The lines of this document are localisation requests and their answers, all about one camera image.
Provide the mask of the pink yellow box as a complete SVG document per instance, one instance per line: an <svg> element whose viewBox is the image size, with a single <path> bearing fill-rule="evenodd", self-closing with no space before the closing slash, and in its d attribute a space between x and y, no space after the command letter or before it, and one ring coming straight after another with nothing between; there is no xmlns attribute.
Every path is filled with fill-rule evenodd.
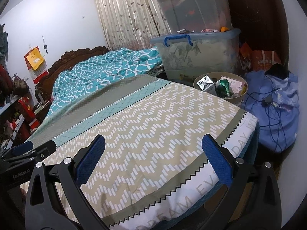
<svg viewBox="0 0 307 230"><path fill-rule="evenodd" d="M229 88L233 94L238 94L241 96L247 90L247 84L244 81L239 81L225 76L222 76L220 80L227 80L229 82Z"/></svg>

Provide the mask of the green soda can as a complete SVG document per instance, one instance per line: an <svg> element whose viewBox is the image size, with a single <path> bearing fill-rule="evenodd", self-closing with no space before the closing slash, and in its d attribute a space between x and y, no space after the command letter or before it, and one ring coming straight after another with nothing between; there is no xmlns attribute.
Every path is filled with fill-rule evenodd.
<svg viewBox="0 0 307 230"><path fill-rule="evenodd" d="M215 84L215 93L219 98L231 98L233 93L230 91L229 82L227 80L218 80Z"/></svg>

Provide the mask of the blue white milk carton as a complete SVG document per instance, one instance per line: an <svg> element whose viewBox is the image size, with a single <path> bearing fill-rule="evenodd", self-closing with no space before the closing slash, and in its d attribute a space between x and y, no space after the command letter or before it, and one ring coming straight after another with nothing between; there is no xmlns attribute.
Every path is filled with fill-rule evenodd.
<svg viewBox="0 0 307 230"><path fill-rule="evenodd" d="M210 76L206 75L196 82L196 88L216 96L215 84L217 81L216 78L210 78Z"/></svg>

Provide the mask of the tan round trash bin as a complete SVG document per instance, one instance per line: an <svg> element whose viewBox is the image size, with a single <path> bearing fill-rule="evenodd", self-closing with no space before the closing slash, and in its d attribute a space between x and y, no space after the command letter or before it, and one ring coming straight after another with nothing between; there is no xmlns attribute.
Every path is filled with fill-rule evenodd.
<svg viewBox="0 0 307 230"><path fill-rule="evenodd" d="M228 72L202 74L194 80L193 87L240 106L248 91L247 82Z"/></svg>

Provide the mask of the grey storage shelf unit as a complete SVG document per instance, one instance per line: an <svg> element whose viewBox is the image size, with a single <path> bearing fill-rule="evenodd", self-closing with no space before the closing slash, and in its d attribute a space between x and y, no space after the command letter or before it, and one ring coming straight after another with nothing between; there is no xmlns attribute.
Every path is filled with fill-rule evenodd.
<svg viewBox="0 0 307 230"><path fill-rule="evenodd" d="M23 143L26 139L22 133L24 117L18 110L19 96L10 94L1 105L1 152Z"/></svg>

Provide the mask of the dark carved wooden headboard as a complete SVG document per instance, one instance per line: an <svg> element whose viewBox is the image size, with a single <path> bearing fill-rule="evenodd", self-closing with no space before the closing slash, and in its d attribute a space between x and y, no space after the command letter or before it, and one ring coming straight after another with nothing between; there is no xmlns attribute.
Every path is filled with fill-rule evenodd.
<svg viewBox="0 0 307 230"><path fill-rule="evenodd" d="M51 68L48 74L43 76L35 86L35 97L38 101L46 101L51 98L52 90L59 74L66 70L71 70L76 64L88 60L94 56L101 56L109 52L105 46L98 46L93 49L78 49L66 51Z"/></svg>

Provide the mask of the hanging keys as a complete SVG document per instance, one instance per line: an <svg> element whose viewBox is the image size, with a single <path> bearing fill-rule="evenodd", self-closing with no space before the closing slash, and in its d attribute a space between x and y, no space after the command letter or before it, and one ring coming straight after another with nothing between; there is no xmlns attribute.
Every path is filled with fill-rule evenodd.
<svg viewBox="0 0 307 230"><path fill-rule="evenodd" d="M46 54L48 54L48 46L47 46L47 44L46 44L46 42L45 42L45 39L44 39L44 36L42 36L42 40L43 40L43 44L44 44L44 46L43 46L43 48L45 49L45 51L46 51Z"/></svg>

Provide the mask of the blue cloth bag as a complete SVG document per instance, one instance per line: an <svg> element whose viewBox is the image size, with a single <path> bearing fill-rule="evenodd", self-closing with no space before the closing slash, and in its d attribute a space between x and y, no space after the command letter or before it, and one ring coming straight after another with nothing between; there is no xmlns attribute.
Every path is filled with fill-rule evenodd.
<svg viewBox="0 0 307 230"><path fill-rule="evenodd" d="M261 70L247 73L246 82L241 108L258 119L259 142L273 152L283 152L295 142L298 130L298 77L290 73L281 80Z"/></svg>

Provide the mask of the teal patterned quilt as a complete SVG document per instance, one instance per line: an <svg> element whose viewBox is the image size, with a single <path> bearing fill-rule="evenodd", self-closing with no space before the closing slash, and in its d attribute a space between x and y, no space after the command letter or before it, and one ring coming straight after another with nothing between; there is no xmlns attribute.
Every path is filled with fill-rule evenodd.
<svg viewBox="0 0 307 230"><path fill-rule="evenodd" d="M121 48L81 61L71 70L62 71L52 90L53 102L47 117L77 99L87 96L124 78L163 71L162 59L156 47L141 50Z"/></svg>

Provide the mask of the red orange bag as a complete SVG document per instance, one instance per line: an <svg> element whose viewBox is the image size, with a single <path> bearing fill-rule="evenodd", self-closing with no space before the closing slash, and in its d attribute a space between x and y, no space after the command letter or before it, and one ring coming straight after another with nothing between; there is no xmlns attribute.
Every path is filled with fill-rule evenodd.
<svg viewBox="0 0 307 230"><path fill-rule="evenodd" d="M267 71L274 64L281 64L276 52L252 50L247 43L239 48L239 63L243 71Z"/></svg>

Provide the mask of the lower clear storage bin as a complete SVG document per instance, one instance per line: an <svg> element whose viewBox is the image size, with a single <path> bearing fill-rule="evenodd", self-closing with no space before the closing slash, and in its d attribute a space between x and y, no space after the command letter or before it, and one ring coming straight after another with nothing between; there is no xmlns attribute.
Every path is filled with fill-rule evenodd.
<svg viewBox="0 0 307 230"><path fill-rule="evenodd" d="M222 33L169 34L152 39L162 59L168 80L192 86L202 74L238 72L239 34L233 29Z"/></svg>

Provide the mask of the clear storage bin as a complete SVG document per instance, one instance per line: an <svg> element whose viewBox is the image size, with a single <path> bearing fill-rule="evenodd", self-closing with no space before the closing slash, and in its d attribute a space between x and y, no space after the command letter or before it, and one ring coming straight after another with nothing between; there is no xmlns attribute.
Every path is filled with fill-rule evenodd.
<svg viewBox="0 0 307 230"><path fill-rule="evenodd" d="M157 0L171 33L232 29L229 0Z"/></svg>
<svg viewBox="0 0 307 230"><path fill-rule="evenodd" d="M162 59L168 80L192 86L202 74L238 72L239 34L233 29L222 33L169 34L152 39Z"/></svg>

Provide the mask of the leaf print curtain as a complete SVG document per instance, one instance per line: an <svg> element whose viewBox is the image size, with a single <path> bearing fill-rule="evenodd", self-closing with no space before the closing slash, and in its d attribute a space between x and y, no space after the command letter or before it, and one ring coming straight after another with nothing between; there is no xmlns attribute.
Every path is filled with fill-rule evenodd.
<svg viewBox="0 0 307 230"><path fill-rule="evenodd" d="M95 0L110 50L150 48L150 40L171 33L156 0Z"/></svg>

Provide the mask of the upper clear storage bin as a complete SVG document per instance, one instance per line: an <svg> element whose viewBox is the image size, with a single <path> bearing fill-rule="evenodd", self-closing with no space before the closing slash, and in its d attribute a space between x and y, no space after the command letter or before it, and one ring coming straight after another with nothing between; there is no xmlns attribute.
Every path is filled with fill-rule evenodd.
<svg viewBox="0 0 307 230"><path fill-rule="evenodd" d="M229 0L157 0L171 33L232 29Z"/></svg>

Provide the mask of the red yellow wall calendar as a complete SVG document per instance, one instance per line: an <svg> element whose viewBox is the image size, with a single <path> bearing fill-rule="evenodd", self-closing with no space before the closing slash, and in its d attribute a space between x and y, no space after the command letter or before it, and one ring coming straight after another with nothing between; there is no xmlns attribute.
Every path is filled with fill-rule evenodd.
<svg viewBox="0 0 307 230"><path fill-rule="evenodd" d="M34 84L37 84L48 74L46 61L38 46L30 48L28 53L25 54L24 60Z"/></svg>

